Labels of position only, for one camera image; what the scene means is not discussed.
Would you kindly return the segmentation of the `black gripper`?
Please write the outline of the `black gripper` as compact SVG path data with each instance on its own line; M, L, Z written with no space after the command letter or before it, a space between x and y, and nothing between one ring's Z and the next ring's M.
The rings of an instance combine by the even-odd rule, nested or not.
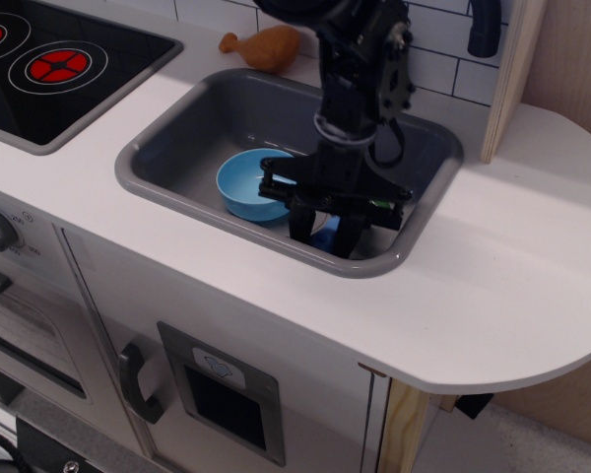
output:
M263 159L259 193L285 203L290 236L295 240L310 240L316 213L340 217L333 254L348 258L365 227L401 227L403 207L412 200L413 192L383 173L401 164L403 151L400 148L393 159L381 162L373 141L344 147L321 140L310 155ZM370 200L387 201L392 208L377 208Z

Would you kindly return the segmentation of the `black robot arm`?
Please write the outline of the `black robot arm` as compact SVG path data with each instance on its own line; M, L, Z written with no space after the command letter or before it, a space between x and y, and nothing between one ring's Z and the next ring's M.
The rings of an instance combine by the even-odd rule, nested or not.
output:
M382 175L403 157L379 159L375 139L389 127L405 137L397 115L415 87L408 74L409 7L402 1L260 1L266 14L307 27L319 40L322 103L314 115L316 151L295 158L265 158L263 197L289 209L291 238L307 242L315 215L338 217L332 252L351 254L370 225L400 228L410 190Z

